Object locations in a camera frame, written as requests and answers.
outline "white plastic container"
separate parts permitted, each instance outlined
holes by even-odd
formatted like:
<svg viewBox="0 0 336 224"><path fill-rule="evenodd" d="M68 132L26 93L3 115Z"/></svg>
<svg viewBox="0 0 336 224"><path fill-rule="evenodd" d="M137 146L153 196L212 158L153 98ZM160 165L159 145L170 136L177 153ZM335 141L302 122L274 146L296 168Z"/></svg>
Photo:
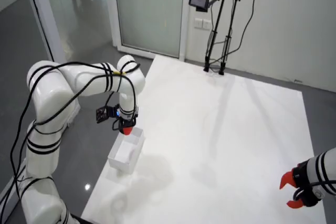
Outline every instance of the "white plastic container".
<svg viewBox="0 0 336 224"><path fill-rule="evenodd" d="M130 135L119 133L108 156L110 167L132 174L144 140L143 130L136 127Z"/></svg>

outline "black stand leg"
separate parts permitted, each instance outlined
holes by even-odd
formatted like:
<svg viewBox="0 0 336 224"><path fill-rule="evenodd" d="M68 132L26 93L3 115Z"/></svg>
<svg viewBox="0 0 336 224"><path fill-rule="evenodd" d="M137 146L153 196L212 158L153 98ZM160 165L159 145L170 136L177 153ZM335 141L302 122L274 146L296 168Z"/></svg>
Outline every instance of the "black stand leg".
<svg viewBox="0 0 336 224"><path fill-rule="evenodd" d="M86 220L83 220L83 219L81 219L81 218L79 218L79 217L77 217L77 216L75 216L75 215L71 215L71 216L72 216L74 219L78 220L80 224L93 224L93 223L88 222L88 221L86 221Z"/></svg>
<svg viewBox="0 0 336 224"><path fill-rule="evenodd" d="M233 10L231 13L231 20L230 20L230 26L229 26L229 31L227 33L226 39L225 39L225 43L224 43L224 49L223 49L223 54L222 54L222 62L220 63L220 69L219 69L219 74L220 75L224 75L224 70L226 67L226 61L227 61L227 57L229 55L229 46L230 46L230 42L231 42L231 30L232 30L232 24L233 24L233 18L235 16L235 12L236 12L236 6L237 6L237 2L240 0L235 0L234 2L234 6L233 6Z"/></svg>
<svg viewBox="0 0 336 224"><path fill-rule="evenodd" d="M223 10L223 5L224 5L224 0L222 0L222 2L220 4L220 8L219 8L219 12L218 12L218 18L217 18L217 21L216 21L215 29L211 31L212 32L212 36L211 36L210 46L208 45L207 49L206 49L207 54L205 56L205 63L204 63L204 69L203 69L205 72L209 72L210 56L211 56L212 50L214 48L214 43L215 43L216 36L217 36L217 29L218 29L218 25L219 25L220 16L221 16L222 10Z"/></svg>

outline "white robotic arm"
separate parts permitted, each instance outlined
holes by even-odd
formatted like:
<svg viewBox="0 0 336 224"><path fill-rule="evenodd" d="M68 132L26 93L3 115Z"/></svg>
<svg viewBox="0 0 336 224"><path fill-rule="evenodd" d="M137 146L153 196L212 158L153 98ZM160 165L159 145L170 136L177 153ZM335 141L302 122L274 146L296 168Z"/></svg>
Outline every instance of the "white robotic arm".
<svg viewBox="0 0 336 224"><path fill-rule="evenodd" d="M327 194L336 196L336 148L298 164L283 175L280 189L286 184L298 188L290 208L313 207Z"/></svg>
<svg viewBox="0 0 336 224"><path fill-rule="evenodd" d="M33 65L27 76L29 89L47 68L58 65L50 61ZM139 65L133 57L126 55L119 60L117 69L109 63L93 66L98 68L83 65L60 67L40 78L35 87L36 122L48 122L41 125L33 122L28 129L26 179L20 184L22 207L28 224L78 223L59 198L51 177L58 165L62 129L75 108L75 101L66 107L65 104L74 93L82 91L80 95L89 96L118 92L120 105L97 110L97 122L116 117L118 129L123 134L129 134L135 125L137 97L145 85Z"/></svg>

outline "wall outlet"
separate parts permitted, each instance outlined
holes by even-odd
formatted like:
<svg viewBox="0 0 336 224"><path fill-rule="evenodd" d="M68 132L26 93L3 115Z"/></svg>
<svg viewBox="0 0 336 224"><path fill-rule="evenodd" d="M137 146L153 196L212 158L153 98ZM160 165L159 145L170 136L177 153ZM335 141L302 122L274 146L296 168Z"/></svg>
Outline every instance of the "wall outlet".
<svg viewBox="0 0 336 224"><path fill-rule="evenodd" d="M201 18L195 18L194 20L194 27L202 28L203 20Z"/></svg>
<svg viewBox="0 0 336 224"><path fill-rule="evenodd" d="M211 23L211 20L209 19L204 19L203 20L203 29L205 30L211 30L212 29L212 23Z"/></svg>

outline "black tripod stand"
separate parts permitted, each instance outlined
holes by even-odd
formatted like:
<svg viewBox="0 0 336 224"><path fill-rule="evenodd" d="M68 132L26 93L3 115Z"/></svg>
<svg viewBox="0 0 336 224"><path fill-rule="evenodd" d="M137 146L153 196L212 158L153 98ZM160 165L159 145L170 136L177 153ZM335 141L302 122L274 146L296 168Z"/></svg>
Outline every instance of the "black tripod stand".
<svg viewBox="0 0 336 224"><path fill-rule="evenodd" d="M216 1L219 1L219 0L211 0L211 1L209 1L209 0L189 0L189 5L196 7L197 12L206 12L207 13L209 7L211 7ZM222 0L222 2L220 4L216 25L210 33L208 44L207 44L207 47L206 47L205 63L204 63L204 71L206 71L206 72L209 72L210 56L211 56L212 50L214 48L214 43L215 43L216 36L217 36L219 19L220 19L220 16L222 14L223 5L224 5L224 0Z"/></svg>
<svg viewBox="0 0 336 224"><path fill-rule="evenodd" d="M231 43L232 23L233 23L233 18L235 16L235 11L236 11L236 6L237 6L238 1L240 1L240 0L235 0L234 1L232 13L231 13L229 31L228 31L228 33L225 37L225 41L224 41L223 52L222 52L222 57L221 57L222 61L220 63L220 69L219 69L219 72L218 72L221 75L224 75L224 69L225 69L225 66L226 66L227 57L229 55L228 51L229 51L230 43Z"/></svg>

